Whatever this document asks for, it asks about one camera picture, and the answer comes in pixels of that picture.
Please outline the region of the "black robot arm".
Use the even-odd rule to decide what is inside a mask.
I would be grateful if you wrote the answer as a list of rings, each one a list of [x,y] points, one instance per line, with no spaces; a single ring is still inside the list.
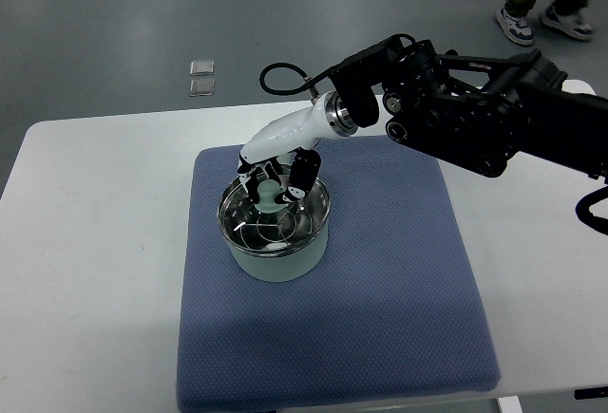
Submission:
[[[322,140],[340,140],[389,112],[388,136],[436,159],[495,178],[517,153],[591,178],[607,174],[607,102],[563,89],[566,73],[537,50],[509,59],[437,53],[428,40],[396,34],[328,68],[333,91],[277,119],[241,149],[238,175],[253,202],[279,158],[294,157],[276,202],[310,193]]]

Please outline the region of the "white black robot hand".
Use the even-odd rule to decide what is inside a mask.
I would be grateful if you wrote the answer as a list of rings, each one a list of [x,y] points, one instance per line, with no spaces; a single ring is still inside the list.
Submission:
[[[297,202],[312,191],[320,169],[320,156],[312,149],[321,140],[340,140],[356,131],[357,125],[337,93],[324,93],[312,106],[268,123],[243,145],[237,167],[239,182],[249,199],[258,204],[259,179],[265,179],[266,174],[268,179],[281,185],[283,168],[276,157],[298,149],[291,163],[287,187],[278,196],[280,204]],[[253,165],[263,161],[266,161],[263,169]]]

